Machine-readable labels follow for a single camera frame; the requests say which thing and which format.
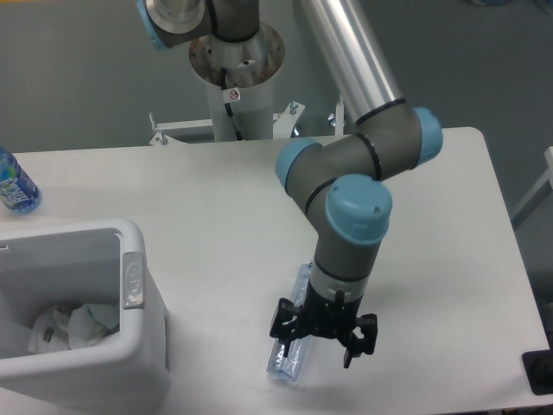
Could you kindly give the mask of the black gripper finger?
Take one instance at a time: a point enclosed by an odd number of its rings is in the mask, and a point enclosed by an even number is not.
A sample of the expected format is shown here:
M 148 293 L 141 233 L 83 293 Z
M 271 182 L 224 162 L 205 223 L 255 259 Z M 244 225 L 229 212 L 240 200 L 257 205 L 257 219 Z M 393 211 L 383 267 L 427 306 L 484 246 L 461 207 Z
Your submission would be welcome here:
M 287 298 L 278 300 L 276 311 L 270 326 L 270 337 L 284 346 L 284 355 L 288 355 L 291 343 L 305 337 L 303 327 L 303 307 L 296 306 Z
M 342 345 L 346 349 L 343 367 L 349 368 L 352 360 L 362 354 L 373 354 L 377 336 L 378 317 L 376 314 L 365 314 L 356 317 L 353 328 L 342 336 Z

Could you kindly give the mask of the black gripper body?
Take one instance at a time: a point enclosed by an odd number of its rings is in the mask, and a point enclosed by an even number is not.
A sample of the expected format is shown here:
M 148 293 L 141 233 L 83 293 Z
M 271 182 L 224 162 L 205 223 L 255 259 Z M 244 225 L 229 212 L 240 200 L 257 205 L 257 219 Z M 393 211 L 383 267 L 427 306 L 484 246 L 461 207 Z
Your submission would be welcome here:
M 357 327 L 359 306 L 363 297 L 352 302 L 326 299 L 308 287 L 301 313 L 298 317 L 299 333 L 327 339 L 340 339 Z

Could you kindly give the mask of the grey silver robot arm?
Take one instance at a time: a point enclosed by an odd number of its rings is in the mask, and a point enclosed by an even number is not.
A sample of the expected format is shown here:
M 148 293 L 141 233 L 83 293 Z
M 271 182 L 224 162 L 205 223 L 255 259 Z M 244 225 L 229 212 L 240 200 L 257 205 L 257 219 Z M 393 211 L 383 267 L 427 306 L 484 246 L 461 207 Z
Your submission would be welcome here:
M 315 229 L 314 264 L 302 304 L 281 299 L 270 336 L 284 347 L 307 336 L 334 339 L 350 363 L 371 354 L 378 320 L 359 305 L 388 230 L 392 198 L 385 180 L 442 149 L 442 128 L 426 108 L 408 106 L 357 1 L 302 1 L 355 132 L 332 144 L 290 140 L 275 172 Z M 216 141 L 273 135 L 270 83 L 281 69 L 280 35 L 256 1 L 140 1 L 137 10 L 157 48 L 189 46 L 207 84 Z

